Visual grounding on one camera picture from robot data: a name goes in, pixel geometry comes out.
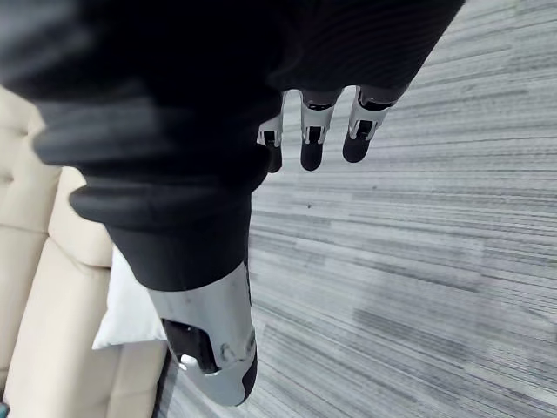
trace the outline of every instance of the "robotic finger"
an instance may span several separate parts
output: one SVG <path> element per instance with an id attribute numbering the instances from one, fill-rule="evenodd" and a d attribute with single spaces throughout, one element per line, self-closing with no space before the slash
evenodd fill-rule
<path id="1" fill-rule="evenodd" d="M 283 108 L 285 105 L 285 94 L 282 95 Z M 271 164 L 269 165 L 269 172 L 277 172 L 282 167 L 282 124 L 283 124 L 283 110 L 276 117 L 267 120 L 259 127 L 258 142 L 265 145 L 271 152 Z"/>
<path id="2" fill-rule="evenodd" d="M 302 152 L 300 160 L 308 171 L 317 170 L 323 157 L 325 136 L 331 126 L 334 105 L 343 89 L 336 91 L 301 91 Z"/>
<path id="3" fill-rule="evenodd" d="M 352 102 L 348 133 L 342 155 L 349 163 L 358 163 L 367 154 L 369 144 L 395 102 L 381 104 L 372 101 L 365 86 L 356 89 Z"/>

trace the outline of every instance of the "sofa cushion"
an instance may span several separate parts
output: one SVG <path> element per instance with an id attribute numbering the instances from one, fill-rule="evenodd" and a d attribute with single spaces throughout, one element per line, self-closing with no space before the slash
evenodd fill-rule
<path id="1" fill-rule="evenodd" d="M 109 278 L 47 239 L 4 393 L 10 418 L 151 416 L 164 343 L 91 350 Z"/>
<path id="2" fill-rule="evenodd" d="M 86 266 L 110 267 L 112 242 L 101 224 L 84 220 L 71 208 L 68 198 L 85 179 L 75 168 L 65 167 L 60 175 L 49 235 L 71 257 Z"/>
<path id="3" fill-rule="evenodd" d="M 31 104 L 0 87 L 0 225 L 46 232 L 60 171 L 31 149 L 42 123 Z"/>
<path id="4" fill-rule="evenodd" d="M 45 237 L 0 225 L 0 388 L 6 382 L 19 323 Z"/>
<path id="5" fill-rule="evenodd" d="M 31 150 L 43 122 L 35 108 L 0 87 L 0 389 L 46 240 L 59 170 Z"/>

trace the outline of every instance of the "gray carpet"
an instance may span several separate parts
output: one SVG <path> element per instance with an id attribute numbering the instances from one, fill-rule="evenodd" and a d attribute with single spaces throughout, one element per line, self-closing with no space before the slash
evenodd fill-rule
<path id="1" fill-rule="evenodd" d="M 254 199 L 259 375 L 240 408 L 171 367 L 157 418 L 557 415 L 557 2 L 474 0 L 359 165 L 353 89 L 315 173 Z"/>

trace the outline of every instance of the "black fabric sleeve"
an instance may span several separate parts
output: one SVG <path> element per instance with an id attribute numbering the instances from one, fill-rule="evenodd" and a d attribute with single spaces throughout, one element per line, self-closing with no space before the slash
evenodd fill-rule
<path id="1" fill-rule="evenodd" d="M 0 2 L 0 83 L 44 116 L 37 154 L 82 172 L 72 206 L 150 288 L 201 287 L 245 258 L 269 163 L 258 125 L 281 106 L 265 75 L 307 10 L 271 6 Z"/>

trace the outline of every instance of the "black panel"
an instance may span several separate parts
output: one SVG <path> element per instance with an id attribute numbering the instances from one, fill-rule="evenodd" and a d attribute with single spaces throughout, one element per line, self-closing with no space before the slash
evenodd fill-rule
<path id="1" fill-rule="evenodd" d="M 264 131 L 263 132 L 263 140 L 265 141 L 265 145 L 274 145 L 275 144 L 275 131 Z"/>
<path id="2" fill-rule="evenodd" d="M 366 139 L 367 135 L 372 131 L 373 122 L 371 120 L 360 120 L 356 136 L 358 139 Z"/>
<path id="3" fill-rule="evenodd" d="M 255 352 L 255 357 L 253 358 L 253 363 L 250 366 L 249 370 L 246 374 L 244 374 L 244 378 L 242 379 L 242 384 L 244 385 L 245 391 L 245 398 L 241 403 L 248 398 L 248 396 L 252 393 L 253 387 L 255 386 L 255 379 L 258 375 L 258 352 Z"/>
<path id="4" fill-rule="evenodd" d="M 212 352 L 211 340 L 205 331 L 172 320 L 163 320 L 163 328 L 171 351 L 180 361 L 182 354 L 195 357 L 204 373 L 216 373 L 219 368 Z"/>
<path id="5" fill-rule="evenodd" d="M 248 257 L 245 257 L 244 260 L 244 266 L 245 266 L 245 278 L 247 279 L 247 291 L 248 294 L 250 295 L 250 306 L 252 305 L 252 283 L 250 282 L 250 267 L 248 265 Z"/>
<path id="6" fill-rule="evenodd" d="M 313 104 L 310 103 L 307 108 L 312 110 L 312 111 L 326 111 L 327 109 L 330 109 L 332 107 L 332 104 Z"/>
<path id="7" fill-rule="evenodd" d="M 320 126 L 310 126 L 310 131 L 307 134 L 309 136 L 310 144 L 317 144 L 321 138 L 321 127 Z"/>

